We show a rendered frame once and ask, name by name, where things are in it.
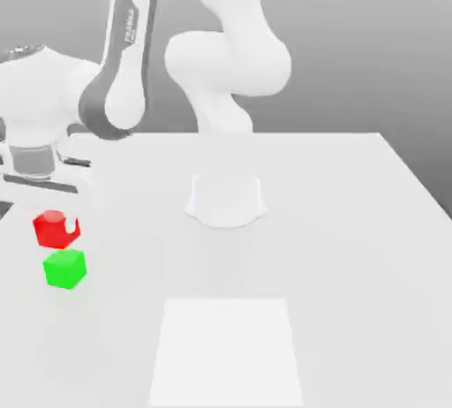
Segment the small red cube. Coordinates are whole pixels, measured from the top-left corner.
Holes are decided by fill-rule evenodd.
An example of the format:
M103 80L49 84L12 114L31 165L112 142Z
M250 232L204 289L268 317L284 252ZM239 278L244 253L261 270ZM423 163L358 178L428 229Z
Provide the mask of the small red cube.
M33 219L37 242L40 246L65 249L80 236L80 227L74 233L65 231L66 215L59 210L46 210Z

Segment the small green cube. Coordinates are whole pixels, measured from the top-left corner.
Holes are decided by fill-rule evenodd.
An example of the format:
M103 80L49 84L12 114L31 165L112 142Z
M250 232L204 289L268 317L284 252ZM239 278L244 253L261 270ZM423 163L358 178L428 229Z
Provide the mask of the small green cube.
M66 290L74 289L87 274L85 254L78 249L59 249L42 263L47 284Z

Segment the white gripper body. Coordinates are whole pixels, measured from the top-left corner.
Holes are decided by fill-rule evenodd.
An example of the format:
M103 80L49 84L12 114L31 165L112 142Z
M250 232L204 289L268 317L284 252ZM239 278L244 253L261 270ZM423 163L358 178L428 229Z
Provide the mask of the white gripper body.
M10 174L0 175L0 200L23 208L58 210L79 215L94 205L89 182L71 185L53 181L30 181Z

